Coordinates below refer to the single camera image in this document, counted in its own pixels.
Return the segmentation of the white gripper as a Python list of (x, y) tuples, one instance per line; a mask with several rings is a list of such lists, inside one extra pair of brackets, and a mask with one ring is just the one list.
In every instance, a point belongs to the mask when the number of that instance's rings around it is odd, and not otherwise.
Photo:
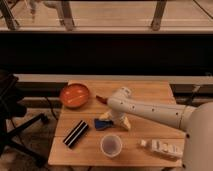
[(120, 112), (120, 111), (111, 110), (110, 112), (105, 112), (105, 113), (100, 115), (99, 119), (100, 120), (109, 120), (110, 119), (110, 115), (111, 115), (111, 119), (114, 122), (122, 122), (122, 126), (126, 130), (130, 130), (131, 129), (131, 124), (130, 124), (128, 118), (125, 117), (125, 114), (123, 112)]

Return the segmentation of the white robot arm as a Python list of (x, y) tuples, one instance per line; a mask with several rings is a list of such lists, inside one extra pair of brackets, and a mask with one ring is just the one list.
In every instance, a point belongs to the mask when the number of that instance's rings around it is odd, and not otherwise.
[(193, 107), (138, 101), (127, 87), (108, 98), (96, 98), (110, 108), (102, 119), (124, 121), (128, 113), (184, 131), (182, 171), (213, 171), (213, 102)]

